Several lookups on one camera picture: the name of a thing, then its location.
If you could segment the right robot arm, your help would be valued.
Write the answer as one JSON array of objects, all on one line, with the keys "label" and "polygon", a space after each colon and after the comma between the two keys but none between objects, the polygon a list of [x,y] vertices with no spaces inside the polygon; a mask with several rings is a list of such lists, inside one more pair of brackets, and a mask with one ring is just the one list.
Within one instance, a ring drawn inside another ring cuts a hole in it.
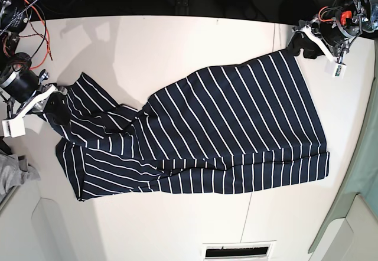
[{"label": "right robot arm", "polygon": [[67,89],[55,83],[47,84],[49,74],[46,70],[35,73],[40,65],[33,64],[34,56],[16,51],[21,33],[36,14],[44,28],[40,37],[46,45],[45,56],[51,56],[50,34],[38,1],[1,0],[1,89],[8,94],[4,99],[8,113],[4,123],[7,126],[30,114],[46,116],[56,125],[64,126],[70,122],[70,112],[64,102]]}]

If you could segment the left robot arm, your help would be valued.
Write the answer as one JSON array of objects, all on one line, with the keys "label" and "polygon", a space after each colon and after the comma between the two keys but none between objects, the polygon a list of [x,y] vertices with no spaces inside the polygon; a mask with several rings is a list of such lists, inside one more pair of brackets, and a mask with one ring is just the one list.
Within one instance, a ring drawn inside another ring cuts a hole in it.
[{"label": "left robot arm", "polygon": [[359,36],[377,32],[377,0],[338,0],[321,8],[312,20],[300,20],[292,32],[287,50],[294,56],[326,56],[342,63]]}]

